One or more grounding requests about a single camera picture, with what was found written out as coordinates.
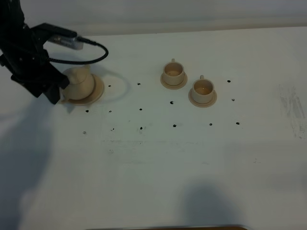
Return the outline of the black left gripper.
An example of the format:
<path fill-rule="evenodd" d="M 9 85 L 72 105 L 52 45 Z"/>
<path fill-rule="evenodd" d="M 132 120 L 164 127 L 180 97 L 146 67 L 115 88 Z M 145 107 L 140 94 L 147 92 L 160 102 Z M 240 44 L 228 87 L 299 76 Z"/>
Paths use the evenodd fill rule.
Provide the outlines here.
<path fill-rule="evenodd" d="M 75 31 L 48 23 L 32 28 L 24 23 L 0 24 L 1 64 L 34 97 L 43 94 L 52 104 L 56 104 L 60 100 L 59 87 L 65 89 L 70 82 L 66 75 L 50 64 L 49 55 L 44 49 L 45 42 L 53 35 L 77 38 Z"/>

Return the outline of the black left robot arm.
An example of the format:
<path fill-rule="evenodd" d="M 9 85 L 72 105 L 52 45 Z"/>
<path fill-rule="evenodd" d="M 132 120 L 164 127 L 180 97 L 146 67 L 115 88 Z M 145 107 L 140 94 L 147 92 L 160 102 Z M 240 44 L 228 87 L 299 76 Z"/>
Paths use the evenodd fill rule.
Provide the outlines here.
<path fill-rule="evenodd" d="M 48 23 L 30 28 L 24 22 L 20 1 L 0 2 L 0 64 L 12 73 L 12 81 L 36 98 L 44 94 L 52 104 L 60 100 L 60 89 L 69 85 L 43 47 L 55 35 L 75 38 L 77 33 Z"/>

